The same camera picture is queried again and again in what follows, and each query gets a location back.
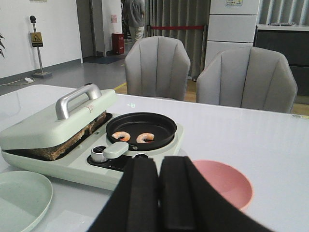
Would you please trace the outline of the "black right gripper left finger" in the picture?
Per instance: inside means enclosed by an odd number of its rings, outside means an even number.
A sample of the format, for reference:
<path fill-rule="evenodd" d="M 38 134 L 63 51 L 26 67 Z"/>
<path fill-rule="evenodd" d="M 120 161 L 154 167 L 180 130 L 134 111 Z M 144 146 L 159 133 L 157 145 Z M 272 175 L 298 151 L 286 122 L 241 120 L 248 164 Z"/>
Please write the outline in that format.
<path fill-rule="evenodd" d="M 147 158 L 128 161 L 111 197 L 89 232 L 156 232 L 158 229 L 158 175 Z"/>

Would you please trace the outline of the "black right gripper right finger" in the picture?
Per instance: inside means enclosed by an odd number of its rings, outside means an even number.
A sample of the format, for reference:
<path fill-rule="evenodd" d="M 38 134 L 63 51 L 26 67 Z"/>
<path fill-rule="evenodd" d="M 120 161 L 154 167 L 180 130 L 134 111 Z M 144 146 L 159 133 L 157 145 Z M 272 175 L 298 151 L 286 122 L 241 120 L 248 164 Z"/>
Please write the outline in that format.
<path fill-rule="evenodd" d="M 159 181 L 162 232 L 269 231 L 221 196 L 188 157 L 165 157 Z"/>

